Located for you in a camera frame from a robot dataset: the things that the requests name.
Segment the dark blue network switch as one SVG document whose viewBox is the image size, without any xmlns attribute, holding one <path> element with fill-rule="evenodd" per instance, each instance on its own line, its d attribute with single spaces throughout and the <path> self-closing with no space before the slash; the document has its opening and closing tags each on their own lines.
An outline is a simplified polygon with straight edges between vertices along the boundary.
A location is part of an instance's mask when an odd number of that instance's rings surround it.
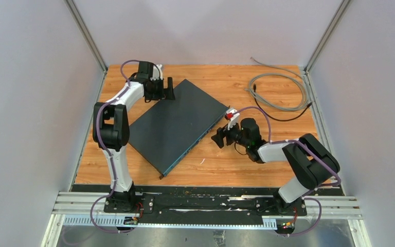
<svg viewBox="0 0 395 247">
<path fill-rule="evenodd" d="M 129 144 L 164 178 L 224 117 L 228 106 L 185 79 L 130 125 Z"/>
</svg>

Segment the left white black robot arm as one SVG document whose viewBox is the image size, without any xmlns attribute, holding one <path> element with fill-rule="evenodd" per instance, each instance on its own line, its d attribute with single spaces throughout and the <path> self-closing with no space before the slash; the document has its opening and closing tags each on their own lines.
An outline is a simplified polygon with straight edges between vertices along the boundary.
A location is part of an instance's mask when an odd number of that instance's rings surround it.
<svg viewBox="0 0 395 247">
<path fill-rule="evenodd" d="M 145 102 L 174 100 L 173 79 L 165 79 L 163 65 L 138 61 L 138 70 L 125 76 L 125 83 L 116 95 L 97 102 L 93 112 L 93 140 L 102 150 L 109 168 L 109 206 L 132 212 L 137 205 L 134 182 L 129 173 L 126 146 L 130 138 L 128 110 L 141 98 Z"/>
</svg>

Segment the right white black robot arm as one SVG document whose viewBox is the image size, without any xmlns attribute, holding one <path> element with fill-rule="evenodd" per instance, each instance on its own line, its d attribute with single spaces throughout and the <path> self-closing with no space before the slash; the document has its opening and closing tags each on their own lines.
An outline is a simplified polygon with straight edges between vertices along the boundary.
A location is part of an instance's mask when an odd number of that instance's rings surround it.
<svg viewBox="0 0 395 247">
<path fill-rule="evenodd" d="M 259 126 L 253 118 L 245 118 L 240 123 L 229 122 L 218 128 L 211 139 L 219 148 L 229 145 L 240 145 L 253 162 L 264 164 L 276 161 L 287 161 L 294 173 L 286 184 L 273 195 L 270 206 L 280 215 L 286 215 L 294 207 L 295 202 L 312 191 L 327 186 L 326 181 L 338 176 L 340 165 L 336 158 L 312 134 L 307 133 L 298 139 L 266 141 L 262 138 Z"/>
</svg>

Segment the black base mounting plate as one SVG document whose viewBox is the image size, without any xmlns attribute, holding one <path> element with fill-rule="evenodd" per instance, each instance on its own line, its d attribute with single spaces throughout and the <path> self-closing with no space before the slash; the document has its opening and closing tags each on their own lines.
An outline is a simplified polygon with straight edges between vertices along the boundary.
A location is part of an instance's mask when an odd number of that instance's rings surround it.
<svg viewBox="0 0 395 247">
<path fill-rule="evenodd" d="M 136 213 L 139 224 L 263 225 L 264 219 L 285 217 L 296 221 L 307 215 L 307 199 L 285 212 L 270 206 L 275 188 L 136 186 L 139 204 L 129 212 L 104 202 L 102 213 Z"/>
</svg>

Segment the left aluminium corner post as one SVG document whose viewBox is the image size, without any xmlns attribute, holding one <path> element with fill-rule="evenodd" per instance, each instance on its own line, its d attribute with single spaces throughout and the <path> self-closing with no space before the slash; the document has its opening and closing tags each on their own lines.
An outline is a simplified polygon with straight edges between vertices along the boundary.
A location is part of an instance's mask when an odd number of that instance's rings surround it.
<svg viewBox="0 0 395 247">
<path fill-rule="evenodd" d="M 64 0 L 67 8 L 70 11 L 70 14 L 72 15 L 76 25 L 78 26 L 83 38 L 85 39 L 89 49 L 92 52 L 92 55 L 94 56 L 97 64 L 99 65 L 100 69 L 103 71 L 103 73 L 106 75 L 108 66 L 103 59 L 101 52 L 99 48 L 97 47 L 84 19 L 83 16 L 81 15 L 76 3 L 74 0 Z"/>
</svg>

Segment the aluminium corner post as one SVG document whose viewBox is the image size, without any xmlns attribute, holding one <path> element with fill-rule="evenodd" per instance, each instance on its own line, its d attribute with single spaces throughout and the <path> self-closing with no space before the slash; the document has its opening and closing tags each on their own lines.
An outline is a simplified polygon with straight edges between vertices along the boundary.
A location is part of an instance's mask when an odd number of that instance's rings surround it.
<svg viewBox="0 0 395 247">
<path fill-rule="evenodd" d="M 332 36 L 335 28 L 338 26 L 339 22 L 343 18 L 345 12 L 347 11 L 348 7 L 352 3 L 352 0 L 342 0 L 340 5 L 338 6 L 336 12 L 334 13 L 333 17 L 331 18 L 329 24 L 327 25 L 323 35 L 321 36 L 317 46 L 315 47 L 311 57 L 309 58 L 306 66 L 304 67 L 304 71 L 309 73 L 312 68 L 314 67 L 315 63 L 317 62 L 320 54 L 324 50 L 328 40 Z"/>
<path fill-rule="evenodd" d="M 76 25 L 78 26 L 83 38 L 85 39 L 89 49 L 92 52 L 92 55 L 94 56 L 97 64 L 99 65 L 100 69 L 103 71 L 103 73 L 106 75 L 108 66 L 103 59 L 101 52 L 99 48 L 97 47 L 84 19 L 83 16 L 81 15 L 76 3 L 74 0 L 64 0 L 67 8 L 70 11 L 70 14 L 72 15 Z"/>
</svg>

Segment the aluminium front frame rail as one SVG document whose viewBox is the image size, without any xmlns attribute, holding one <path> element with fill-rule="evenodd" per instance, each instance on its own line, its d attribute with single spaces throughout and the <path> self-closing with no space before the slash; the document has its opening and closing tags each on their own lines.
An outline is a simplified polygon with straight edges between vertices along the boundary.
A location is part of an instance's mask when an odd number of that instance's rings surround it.
<svg viewBox="0 0 395 247">
<path fill-rule="evenodd" d="M 71 227 L 92 226 L 117 234 L 138 228 L 269 231 L 285 238 L 307 236 L 327 220 L 342 220 L 355 246 L 371 246 L 354 197 L 309 196 L 278 212 L 271 195 L 173 195 L 144 192 L 139 204 L 126 212 L 99 192 L 60 192 L 42 246 L 56 246 Z"/>
</svg>

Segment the right aluminium corner post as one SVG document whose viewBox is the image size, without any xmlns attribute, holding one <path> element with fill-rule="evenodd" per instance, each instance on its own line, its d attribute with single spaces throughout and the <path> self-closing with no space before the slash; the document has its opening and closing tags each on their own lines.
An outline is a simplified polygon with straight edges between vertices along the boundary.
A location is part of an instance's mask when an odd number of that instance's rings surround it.
<svg viewBox="0 0 395 247">
<path fill-rule="evenodd" d="M 328 40 L 332 36 L 335 28 L 338 26 L 339 22 L 343 18 L 345 12 L 347 11 L 348 7 L 352 3 L 352 0 L 342 0 L 340 5 L 338 6 L 336 12 L 334 13 L 333 17 L 331 18 L 329 24 L 327 25 L 323 35 L 321 36 L 317 46 L 315 47 L 311 57 L 309 58 L 306 66 L 304 67 L 304 71 L 309 73 L 312 68 L 314 67 L 315 63 L 317 62 L 320 54 L 324 50 Z"/>
</svg>

